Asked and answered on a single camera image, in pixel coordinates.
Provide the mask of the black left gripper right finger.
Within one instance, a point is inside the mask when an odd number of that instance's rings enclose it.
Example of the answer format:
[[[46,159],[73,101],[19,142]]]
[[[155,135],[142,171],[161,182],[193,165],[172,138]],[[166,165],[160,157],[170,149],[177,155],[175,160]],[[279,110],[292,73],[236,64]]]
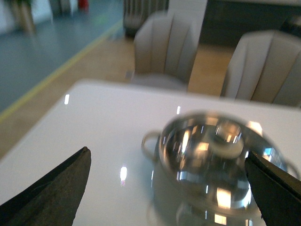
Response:
[[[265,224],[299,226],[301,224],[300,180],[254,152],[248,154],[245,170]]]

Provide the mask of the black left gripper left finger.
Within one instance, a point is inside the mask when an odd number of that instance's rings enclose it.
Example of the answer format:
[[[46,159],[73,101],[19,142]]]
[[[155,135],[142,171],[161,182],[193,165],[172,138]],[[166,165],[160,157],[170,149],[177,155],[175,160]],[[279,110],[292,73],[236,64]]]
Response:
[[[86,189],[91,167],[87,147],[0,207],[2,226],[71,226]]]

